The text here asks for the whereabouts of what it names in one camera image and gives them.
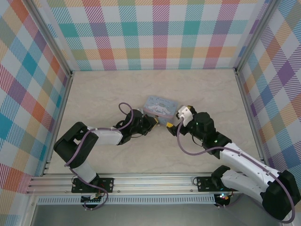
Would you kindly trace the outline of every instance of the plaid wall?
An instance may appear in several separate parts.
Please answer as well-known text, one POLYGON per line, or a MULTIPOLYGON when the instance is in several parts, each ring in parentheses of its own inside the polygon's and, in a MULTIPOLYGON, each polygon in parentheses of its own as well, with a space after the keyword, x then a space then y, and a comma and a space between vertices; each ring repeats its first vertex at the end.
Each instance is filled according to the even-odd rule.
POLYGON ((21 219, 67 76, 21 0, 0 0, 0 225, 21 219))
POLYGON ((270 165, 301 188, 301 0, 282 0, 240 75, 270 165))
POLYGON ((263 15, 264 15, 265 11, 267 10, 270 2, 271 2, 271 0, 265 0, 264 1, 264 4, 262 5, 261 10, 260 10, 259 14, 257 15, 257 18, 256 18, 256 20, 255 20, 255 22, 254 22, 254 24, 253 24, 253 26, 252 26, 252 28, 251 28, 248 36, 247 36, 247 39, 245 40, 244 45, 241 48, 241 51, 240 51, 240 53, 239 53, 239 55, 238 55, 238 57, 237 57, 237 59, 235 61, 234 67, 238 66, 238 63, 239 63, 242 55, 244 54, 247 46, 249 45, 250 41, 252 40, 254 32, 256 31, 256 29, 257 29, 257 27, 259 25, 259 22, 261 21, 261 19, 262 19, 263 15))
POLYGON ((258 0, 47 0, 79 70, 232 68, 258 0))

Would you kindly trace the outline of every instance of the marble floor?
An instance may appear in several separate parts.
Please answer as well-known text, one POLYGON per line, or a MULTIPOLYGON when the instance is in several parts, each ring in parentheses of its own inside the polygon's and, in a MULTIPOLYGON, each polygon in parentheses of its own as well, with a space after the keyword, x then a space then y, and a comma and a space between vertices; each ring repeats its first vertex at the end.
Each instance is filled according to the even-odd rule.
MULTIPOLYGON (((231 69, 76 72, 58 138, 78 121, 92 127, 111 127, 125 118, 118 109, 120 102, 139 108, 150 95, 208 112, 219 132, 259 159, 231 69)), ((189 152, 202 150, 190 135, 181 136, 181 143, 189 152)), ((88 160, 98 173, 212 172, 221 164, 228 165, 209 154, 184 154, 176 137, 162 126, 124 145, 95 146, 88 160)), ((69 173, 63 165, 54 152, 48 172, 69 173)))

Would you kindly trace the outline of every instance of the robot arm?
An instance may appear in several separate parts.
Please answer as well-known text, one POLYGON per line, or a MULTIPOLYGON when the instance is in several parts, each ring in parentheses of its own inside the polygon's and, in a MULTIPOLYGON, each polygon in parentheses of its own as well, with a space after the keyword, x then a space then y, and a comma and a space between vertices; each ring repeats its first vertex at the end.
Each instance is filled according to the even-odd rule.
MULTIPOLYGON (((113 129, 120 129, 130 122, 131 113, 126 118, 117 123, 113 129)), ((54 145, 54 151, 65 161, 68 162, 75 154, 79 144, 82 142, 81 148, 69 167, 82 180, 87 183, 99 186, 100 179, 96 172, 91 168, 87 161, 92 148, 95 145, 123 145, 128 142, 132 135, 141 134, 146 136, 148 132, 158 123, 156 118, 143 115, 140 111, 133 110, 133 119, 130 124, 121 130, 96 129, 90 132, 84 140, 84 135, 92 127, 86 126, 82 122, 75 123, 54 145)), ((85 186, 92 191, 97 189, 85 186)))
POLYGON ((179 129, 182 135, 190 133, 202 142, 205 149, 221 147, 208 153, 230 163, 244 174, 239 174, 226 166, 219 167, 212 174, 212 182, 218 189, 232 188, 247 194, 262 203, 270 215, 279 220, 284 219, 292 207, 285 191, 270 175, 272 174, 288 190, 294 205, 300 201, 301 196, 295 178, 289 171, 281 173, 242 151, 229 138, 216 131, 214 121, 208 113, 197 113, 192 106, 183 106, 176 116, 182 123, 177 126, 167 124, 167 129, 172 135, 177 136, 179 126, 183 124, 179 129))

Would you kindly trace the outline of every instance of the metal rail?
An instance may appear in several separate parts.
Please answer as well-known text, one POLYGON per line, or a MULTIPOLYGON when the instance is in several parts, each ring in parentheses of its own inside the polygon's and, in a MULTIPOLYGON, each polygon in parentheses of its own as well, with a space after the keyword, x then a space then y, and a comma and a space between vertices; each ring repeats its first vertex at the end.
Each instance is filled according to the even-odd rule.
POLYGON ((59 132, 59 129, 61 127, 61 123, 62 123, 62 120, 63 120, 63 114, 64 114, 64 111, 65 111, 65 108, 66 108, 66 104, 67 104, 67 100, 68 100, 69 93, 70 93, 70 90, 71 90, 72 82, 73 82, 73 77, 69 77, 68 80, 67 80, 67 83, 66 83, 66 90, 65 90, 65 94, 64 94, 64 97, 63 97, 63 100, 62 100, 60 111, 59 111, 57 120, 56 120, 55 125, 54 125, 51 141, 50 141, 50 144, 48 146, 48 150, 46 152, 46 158, 44 159, 43 168, 41 168, 40 171, 39 171, 39 175, 41 175, 41 176, 44 174, 45 170, 47 171, 49 169, 49 166, 50 166, 50 160, 51 160, 52 153, 53 153, 53 147, 55 145, 55 142, 56 142, 56 139, 57 139, 57 136, 58 136, 58 132, 59 132))
MULTIPOLYGON (((71 193, 72 174, 45 174, 33 177, 28 195, 76 195, 71 193)), ((154 173, 154 174, 99 174, 101 178, 114 178, 113 195, 153 194, 221 194, 198 192, 192 181, 195 177, 210 177, 211 173, 154 173)))
MULTIPOLYGON (((91 201, 100 204, 103 201, 91 201)), ((111 194, 106 205, 167 205, 167 204, 215 204, 214 194, 177 195, 114 195, 111 194)), ((79 195, 39 196, 37 205, 82 205, 79 195)))
POLYGON ((245 107, 245 110, 246 110, 246 115, 247 115, 247 118, 249 120, 251 131, 252 131, 254 141, 255 141, 255 144, 256 144, 256 147, 257 147, 258 155, 260 157, 260 160, 264 164, 269 165, 269 161, 268 161, 268 159, 265 156, 265 153, 263 151, 263 146, 262 146, 262 143, 261 143, 261 140, 260 140, 260 135, 259 135, 259 133, 256 129, 256 126, 255 126, 255 121, 254 121, 254 118, 253 118, 253 115, 252 115, 251 107, 248 104, 248 101, 247 101, 247 98, 246 98, 245 90, 244 90, 243 85, 241 83, 240 77, 238 76, 238 74, 236 73, 235 70, 234 70, 234 74, 235 74, 235 79, 236 79, 236 82, 237 82, 237 85, 238 85, 238 89, 239 89, 241 98, 242 98, 243 103, 244 103, 244 107, 245 107))
POLYGON ((29 11, 30 15, 32 16, 33 20, 36 22, 41 34, 44 36, 47 44, 50 46, 55 57, 57 58, 60 65, 62 66, 64 72, 71 77, 72 70, 68 66, 65 57, 63 56, 59 46, 54 40, 54 37, 52 36, 50 30, 48 29, 48 26, 45 23, 36 5, 33 3, 32 0, 23 0, 23 3, 26 6, 27 10, 29 11))
POLYGON ((238 72, 240 72, 242 70, 242 68, 244 67, 244 65, 247 63, 258 40, 261 38, 263 32, 265 31, 265 28, 267 27, 270 19, 274 15, 274 12, 278 8, 280 2, 281 2, 281 0, 271 0, 271 2, 269 3, 267 10, 265 11, 259 25, 257 26, 256 31, 254 32, 254 35, 253 35, 249 45, 247 46, 246 50, 244 51, 244 53, 240 59, 240 62, 237 65, 238 72))

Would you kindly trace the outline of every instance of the purple cable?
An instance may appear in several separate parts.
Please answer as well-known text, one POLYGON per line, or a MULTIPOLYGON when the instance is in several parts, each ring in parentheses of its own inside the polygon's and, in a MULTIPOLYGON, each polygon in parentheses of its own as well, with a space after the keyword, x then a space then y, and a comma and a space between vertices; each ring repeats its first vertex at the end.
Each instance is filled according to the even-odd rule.
POLYGON ((181 145, 181 143, 180 143, 180 129, 181 129, 182 125, 183 125, 183 119, 182 119, 182 121, 180 122, 180 125, 179 125, 178 130, 177 130, 177 140, 178 140, 178 145, 179 145, 180 149, 181 149, 184 153, 186 153, 186 154, 188 154, 188 155, 195 156, 195 155, 201 155, 201 154, 204 154, 204 153, 207 153, 207 152, 209 152, 209 151, 216 150, 216 149, 228 150, 228 151, 234 152, 234 153, 236 153, 236 154, 240 154, 240 155, 243 156, 244 158, 248 159, 251 163, 253 163, 254 165, 258 166, 260 169, 262 169, 262 170, 263 170, 264 172, 266 172, 268 175, 271 175, 271 177, 273 177, 273 178, 278 182, 278 184, 282 187, 282 189, 284 190, 284 192, 285 192, 285 194, 287 195, 288 200, 289 200, 289 202, 290 202, 290 204, 291 204, 291 207, 292 207, 292 216, 291 216, 291 218, 290 218, 289 220, 286 220, 286 221, 281 220, 281 221, 279 221, 279 222, 282 223, 282 224, 289 224, 289 223, 292 223, 292 222, 293 222, 293 220, 295 219, 295 214, 296 214, 296 213, 295 213, 295 206, 294 206, 294 204, 293 204, 293 200, 292 200, 292 198, 291 198, 291 196, 290 196, 290 194, 289 194, 287 188, 282 184, 282 182, 281 182, 274 174, 270 173, 266 168, 264 168, 263 166, 261 166, 260 164, 258 164, 256 161, 254 161, 253 159, 249 158, 249 157, 246 156, 245 154, 240 153, 239 151, 234 150, 234 149, 232 149, 232 148, 228 148, 228 147, 212 147, 212 148, 209 148, 209 149, 204 150, 204 151, 199 152, 199 153, 189 153, 189 152, 187 152, 187 151, 183 148, 183 146, 181 145))
MULTIPOLYGON (((130 110, 131 110, 131 119, 130 119, 130 121, 129 121, 126 125, 124 125, 123 127, 118 128, 118 129, 112 129, 112 128, 96 128, 96 129, 90 129, 87 133, 85 133, 85 135, 84 135, 84 137, 82 138, 82 140, 81 140, 81 142, 80 142, 78 148, 76 149, 76 152, 74 153, 74 155, 70 158, 70 160, 69 160, 64 166, 69 166, 70 163, 75 159, 75 157, 78 155, 78 153, 79 153, 79 151, 80 151, 80 148, 82 147, 82 145, 83 145, 83 143, 84 143, 84 140, 86 139, 86 137, 88 136, 89 133, 91 133, 91 132, 93 132, 93 131, 95 131, 95 130, 99 130, 99 129, 102 129, 102 130, 112 130, 112 131, 122 130, 122 129, 124 129, 125 127, 127 127, 127 126, 132 122, 133 117, 134 117, 134 111, 133 111, 132 107, 131 107, 128 103, 125 103, 125 102, 120 103, 120 104, 118 105, 118 108, 119 108, 119 110, 120 110, 123 114, 126 114, 126 113, 121 109, 121 107, 120 107, 121 105, 127 105, 127 106, 130 108, 130 110)), ((86 185, 88 185, 88 186, 90 186, 90 187, 97 188, 97 189, 103 191, 104 193, 106 193, 106 195, 107 195, 107 197, 106 197, 106 199, 104 200, 104 202, 101 203, 101 204, 99 204, 99 205, 97 205, 95 208, 88 209, 88 208, 86 207, 86 202, 85 202, 85 203, 84 203, 84 207, 85 207, 87 210, 96 210, 96 209, 102 207, 102 206, 108 201, 109 194, 108 194, 108 192, 107 192, 105 189, 103 189, 103 188, 101 188, 101 187, 98 187, 98 186, 95 186, 95 185, 92 185, 92 184, 89 184, 88 182, 84 181, 81 177, 79 177, 78 174, 77 174, 73 169, 71 169, 71 168, 69 168, 69 169, 71 170, 72 173, 74 173, 74 174, 78 177, 78 179, 79 179, 81 182, 83 182, 84 184, 86 184, 86 185)))
POLYGON ((72 173, 74 173, 75 176, 77 176, 77 178, 78 178, 81 182, 83 182, 84 184, 86 184, 86 185, 88 185, 88 186, 90 186, 90 187, 97 188, 97 189, 103 191, 103 192, 107 195, 107 197, 105 198, 104 202, 101 203, 101 204, 98 204, 98 205, 97 205, 96 207, 94 207, 94 208, 88 208, 88 207, 86 206, 86 202, 84 202, 84 207, 86 208, 86 210, 96 210, 96 209, 98 209, 98 208, 101 208, 101 207, 108 201, 109 193, 108 193, 105 189, 103 189, 103 188, 101 188, 101 187, 98 187, 98 186, 89 184, 88 182, 84 181, 80 176, 78 176, 78 174, 77 174, 73 169, 70 168, 70 170, 71 170, 72 173))

